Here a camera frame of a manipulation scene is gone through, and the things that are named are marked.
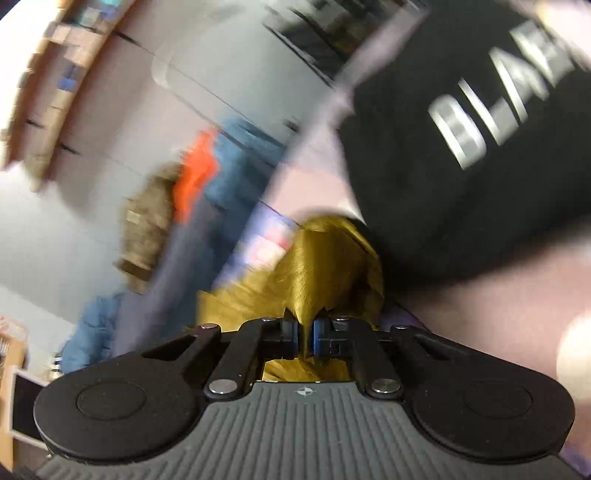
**white wall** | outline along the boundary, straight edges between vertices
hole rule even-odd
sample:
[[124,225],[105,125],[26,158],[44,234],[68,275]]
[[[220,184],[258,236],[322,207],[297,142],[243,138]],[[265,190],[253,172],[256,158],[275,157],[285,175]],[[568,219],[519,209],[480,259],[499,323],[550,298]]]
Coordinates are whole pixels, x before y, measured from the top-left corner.
[[51,357],[74,330],[74,324],[43,310],[0,286],[0,314],[29,328],[28,370],[42,376]]
[[[205,39],[187,37],[168,81],[207,117],[241,112],[284,140],[282,120],[303,120],[326,86],[264,29],[261,3],[240,1],[242,16]],[[20,165],[0,173],[0,285],[69,322],[87,301],[122,287],[112,263],[123,198],[208,125],[151,76],[158,46],[202,3],[138,0],[122,28],[143,47],[111,38],[70,112],[62,141],[80,155],[58,151],[54,180],[40,194],[29,192]],[[46,74],[36,121],[63,68],[57,61]]]

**wooden furniture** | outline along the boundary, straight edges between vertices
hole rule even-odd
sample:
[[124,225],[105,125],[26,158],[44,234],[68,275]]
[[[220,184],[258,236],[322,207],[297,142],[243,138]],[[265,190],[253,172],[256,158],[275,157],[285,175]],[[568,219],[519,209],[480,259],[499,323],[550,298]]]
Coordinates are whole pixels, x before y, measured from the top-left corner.
[[16,365],[4,370],[2,376],[8,394],[2,415],[3,433],[12,438],[12,468],[39,468],[47,460],[48,449],[33,433],[33,404],[47,381],[37,378]]
[[66,46],[65,58],[71,62],[72,70],[65,72],[57,86],[50,106],[45,112],[43,129],[37,132],[35,150],[25,159],[25,169],[33,178],[32,190],[37,192],[47,180],[47,174],[54,156],[56,145],[70,107],[80,85],[99,55],[109,35],[123,19],[135,0],[125,0],[111,17],[97,19],[92,30],[83,26],[57,25],[52,38]]
[[[2,366],[3,371],[11,367],[22,367],[27,351],[28,329],[14,320],[0,316],[0,335],[9,340],[9,347]],[[9,470],[14,466],[14,438],[8,433],[5,412],[10,402],[10,376],[2,375],[0,381],[0,463]]]
[[[54,22],[61,23],[63,18],[71,14],[79,4],[80,0],[59,0]],[[31,53],[27,68],[21,75],[11,118],[8,121],[6,130],[1,135],[1,140],[5,144],[4,147],[6,149],[4,167],[10,162],[18,160],[19,154],[22,153],[22,141],[27,124],[29,106],[34,97],[35,90],[43,78],[47,64],[54,53],[50,39],[44,34],[35,51]]]
[[23,140],[30,106],[43,81],[48,64],[63,54],[68,70],[51,99],[41,126],[33,139],[33,150],[24,158],[25,169],[33,179],[31,190],[39,191],[47,180],[51,161],[64,123],[86,74],[97,59],[109,35],[135,0],[104,1],[104,11],[90,7],[87,0],[59,0],[59,13],[45,31],[22,74],[11,119],[2,131],[5,165],[22,159]]

